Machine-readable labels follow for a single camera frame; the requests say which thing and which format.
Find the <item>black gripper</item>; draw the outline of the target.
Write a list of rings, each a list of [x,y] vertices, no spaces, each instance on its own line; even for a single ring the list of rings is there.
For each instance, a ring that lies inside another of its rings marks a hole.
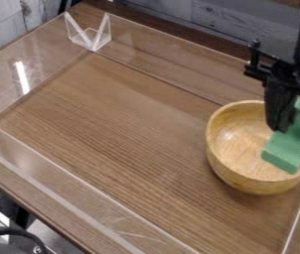
[[[256,39],[248,48],[251,58],[244,74],[262,81],[272,74],[280,74],[283,80],[284,86],[275,83],[266,86],[264,103],[268,127],[286,133],[299,114],[295,103],[297,92],[300,94],[300,29],[291,42]]]

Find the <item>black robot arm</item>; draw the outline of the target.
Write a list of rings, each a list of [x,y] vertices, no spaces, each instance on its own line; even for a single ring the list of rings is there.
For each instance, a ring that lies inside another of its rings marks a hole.
[[[300,29],[293,45],[276,45],[275,52],[262,40],[254,40],[248,48],[251,58],[244,74],[263,83],[268,127],[286,133],[297,124],[300,113],[297,108],[300,96]]]

